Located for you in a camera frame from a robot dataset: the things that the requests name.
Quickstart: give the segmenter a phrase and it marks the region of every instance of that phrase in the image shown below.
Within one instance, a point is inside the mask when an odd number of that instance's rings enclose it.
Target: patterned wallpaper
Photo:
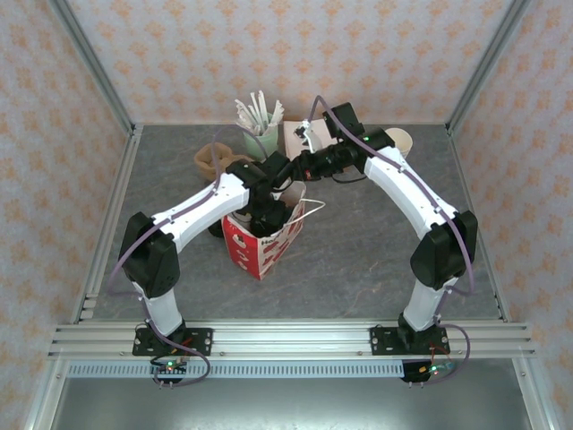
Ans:
[[[234,121],[262,89],[365,123],[444,123],[510,0],[72,0],[135,122]]]
[[[573,426],[573,8],[534,0],[457,136],[510,313]]]
[[[44,0],[0,4],[0,427],[68,323],[125,136]]]

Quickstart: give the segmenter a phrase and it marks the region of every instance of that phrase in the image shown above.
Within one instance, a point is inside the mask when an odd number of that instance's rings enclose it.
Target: gray table surface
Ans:
[[[53,430],[530,430],[511,360],[423,390],[398,378],[67,380]]]
[[[463,187],[443,126],[402,126],[414,138],[408,162],[444,200],[467,209]],[[127,220],[137,211],[164,211],[206,184],[193,155],[219,125],[146,125],[133,164],[106,267],[117,261]],[[244,153],[243,136],[230,131],[221,142]],[[371,181],[307,184],[307,197],[326,207],[304,228],[269,275],[258,281],[234,265],[222,239],[200,233],[179,255],[181,279],[175,295],[185,318],[381,318],[395,319],[410,298],[415,277],[409,259],[419,243],[406,217]],[[478,250],[476,294],[452,295],[446,318],[497,318],[492,284]],[[468,288],[467,276],[458,285]],[[121,273],[115,288],[132,290]],[[100,291],[94,318],[139,318],[132,297]]]

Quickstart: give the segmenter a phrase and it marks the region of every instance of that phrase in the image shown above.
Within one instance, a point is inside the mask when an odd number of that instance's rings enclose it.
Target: small box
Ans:
[[[293,182],[279,199],[293,207],[293,214],[285,226],[269,237],[255,237],[232,215],[223,218],[223,233],[231,260],[242,269],[262,280],[270,268],[285,253],[296,235],[303,229],[303,219],[290,224],[304,215],[306,185]]]

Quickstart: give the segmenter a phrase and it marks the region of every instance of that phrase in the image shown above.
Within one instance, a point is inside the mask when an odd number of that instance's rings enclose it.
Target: purple cable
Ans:
[[[361,142],[356,136],[354,136],[352,133],[350,133],[348,131],[348,129],[346,127],[344,127],[344,125],[334,115],[334,113],[332,112],[332,109],[330,109],[327,102],[320,95],[316,96],[316,99],[314,99],[314,103],[312,103],[311,114],[308,117],[309,122],[311,122],[312,118],[314,117],[314,111],[316,110],[318,102],[320,102],[324,106],[326,111],[330,114],[330,117],[334,121],[334,123],[338,126],[338,128],[340,130],[342,130],[342,133],[344,133],[346,135],[346,137],[348,137],[352,142],[356,143],[363,150],[371,153],[374,157],[378,157],[382,161],[384,161],[384,162],[390,164],[391,166],[393,166],[394,168],[400,170],[401,166],[396,161],[394,161],[393,159],[389,159],[388,157],[385,157],[384,155],[380,154],[376,150],[373,150],[370,146],[366,145],[364,142]],[[466,356],[464,357],[464,360],[462,361],[462,363],[456,369],[454,369],[450,374],[444,376],[443,378],[440,378],[437,381],[425,383],[425,385],[432,385],[435,383],[442,383],[444,381],[447,381],[448,379],[450,379],[454,375],[458,374],[459,370],[463,366],[466,365],[467,360],[469,359],[470,341],[469,341],[469,336],[467,335],[467,332],[463,328],[461,328],[455,324],[451,324],[451,323],[440,324],[440,310],[444,306],[444,304],[446,303],[446,297],[449,294],[450,290],[455,291],[456,293],[458,293],[459,295],[464,296],[464,297],[468,297],[468,296],[471,296],[474,294],[474,292],[475,292],[474,270],[472,268],[472,262],[470,261],[469,253],[467,252],[467,248],[466,248],[466,244],[464,243],[464,239],[460,235],[459,230],[456,227],[456,225],[454,224],[454,222],[449,218],[449,216],[446,214],[446,212],[440,207],[440,205],[435,201],[435,199],[430,194],[430,192],[427,190],[427,188],[425,186],[423,186],[422,182],[420,182],[420,180],[415,175],[410,173],[408,170],[404,170],[402,173],[404,173],[412,182],[414,182],[414,184],[416,184],[416,186],[420,189],[420,191],[423,193],[423,195],[432,204],[433,208],[435,210],[438,210],[439,214],[448,223],[449,227],[451,228],[451,231],[454,233],[454,236],[456,237],[456,240],[458,241],[459,249],[461,250],[462,255],[464,257],[464,263],[466,264],[467,275],[469,277],[469,291],[464,291],[464,290],[461,290],[459,288],[455,288],[453,286],[447,288],[446,292],[441,297],[441,300],[438,303],[438,306],[436,307],[436,315],[434,315],[434,323],[436,324],[437,327],[451,328],[451,329],[457,329],[457,330],[461,331],[461,333],[464,335],[464,338],[466,338]]]
[[[213,164],[215,165],[215,171],[216,171],[216,179],[215,179],[215,182],[213,183],[213,188],[211,189],[210,193],[205,195],[202,199],[195,202],[194,204],[191,204],[190,206],[188,206],[184,209],[181,209],[179,212],[172,215],[170,219],[169,218],[163,219],[161,222],[154,225],[148,231],[143,233],[143,235],[141,235],[140,238],[138,238],[129,248],[127,248],[127,251],[125,251],[125,253],[117,261],[114,269],[111,271],[109,278],[107,279],[107,293],[108,294],[115,295],[115,296],[133,294],[133,293],[116,292],[114,290],[110,290],[112,285],[113,285],[115,276],[117,276],[117,273],[124,266],[125,262],[130,257],[130,255],[133,254],[133,251],[135,251],[139,245],[141,245],[143,242],[145,242],[153,233],[158,231],[160,228],[164,227],[167,223],[171,222],[174,219],[178,219],[178,218],[182,217],[186,213],[189,213],[190,211],[197,209],[199,206],[204,204],[218,190],[218,186],[221,182],[221,166],[218,163],[217,154],[215,153],[215,142],[217,141],[217,138],[219,137],[219,135],[229,128],[238,129],[241,132],[247,133],[248,135],[250,135],[257,142],[257,144],[259,145],[259,148],[261,148],[261,151],[262,151],[265,159],[269,157],[264,146],[262,146],[261,141],[259,141],[259,138],[257,136],[255,136],[253,133],[251,133],[249,130],[246,130],[246,129],[240,127],[239,125],[234,125],[234,124],[225,125],[225,126],[219,128],[217,130],[217,132],[213,135],[213,140],[210,143],[211,158],[213,159]],[[139,299],[141,300],[141,305],[143,306],[143,313],[145,314],[146,322],[150,325],[151,329],[153,330],[153,332],[155,333],[155,335],[159,339],[164,341],[167,345],[171,345],[174,348],[180,349],[182,351],[188,352],[189,354],[191,354],[193,356],[201,358],[205,362],[205,364],[207,365],[207,369],[205,370],[205,373],[202,374],[201,376],[194,378],[194,379],[191,379],[189,381],[184,381],[184,382],[180,382],[177,384],[172,384],[171,387],[172,388],[183,387],[185,385],[191,385],[192,383],[199,383],[200,381],[204,380],[209,375],[209,373],[211,371],[211,364],[210,364],[209,360],[201,352],[196,351],[196,350],[191,349],[191,348],[187,348],[183,345],[179,345],[178,343],[173,342],[172,340],[168,339],[166,336],[161,334],[161,332],[158,330],[157,326],[155,325],[155,323],[151,319],[150,311],[145,304],[145,300],[143,300],[143,296],[139,293],[134,293],[134,294],[139,296]],[[153,381],[155,383],[157,383],[158,385],[161,385],[161,382],[158,379],[158,372],[159,372],[159,368],[156,369],[156,371],[153,375]]]

